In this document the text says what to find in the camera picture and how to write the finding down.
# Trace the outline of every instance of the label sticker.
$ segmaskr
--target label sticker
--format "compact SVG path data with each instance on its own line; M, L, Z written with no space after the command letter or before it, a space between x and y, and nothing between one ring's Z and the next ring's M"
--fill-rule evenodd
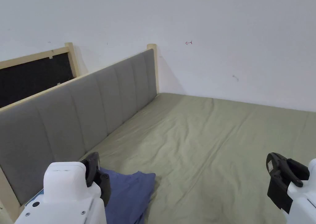
M273 170L272 160L268 162L269 173Z

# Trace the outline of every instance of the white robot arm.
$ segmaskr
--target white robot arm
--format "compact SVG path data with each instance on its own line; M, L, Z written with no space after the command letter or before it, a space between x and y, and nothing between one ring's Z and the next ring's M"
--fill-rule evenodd
M270 153L266 167L271 176L268 196L283 209L287 224L316 224L316 159L307 168Z
M109 177L99 170L97 153L81 162L54 162L44 175L44 194L28 203L15 224L106 223L109 197Z

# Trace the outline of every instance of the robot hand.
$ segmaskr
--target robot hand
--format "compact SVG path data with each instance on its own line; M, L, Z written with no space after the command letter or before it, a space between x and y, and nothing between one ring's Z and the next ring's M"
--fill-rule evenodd
M287 224L316 224L316 159L308 168L278 153L269 153L268 197L284 210Z

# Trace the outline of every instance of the black window screen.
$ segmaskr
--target black window screen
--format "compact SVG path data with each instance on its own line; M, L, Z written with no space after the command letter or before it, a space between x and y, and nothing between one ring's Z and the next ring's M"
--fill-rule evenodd
M73 78L67 53L0 69L0 107Z

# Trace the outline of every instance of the wrinkled sheet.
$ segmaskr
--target wrinkled sheet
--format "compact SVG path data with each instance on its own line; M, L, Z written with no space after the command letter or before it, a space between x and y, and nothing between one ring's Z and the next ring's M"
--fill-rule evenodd
M282 224L266 156L316 158L316 113L159 94L92 149L101 167L156 173L148 223Z

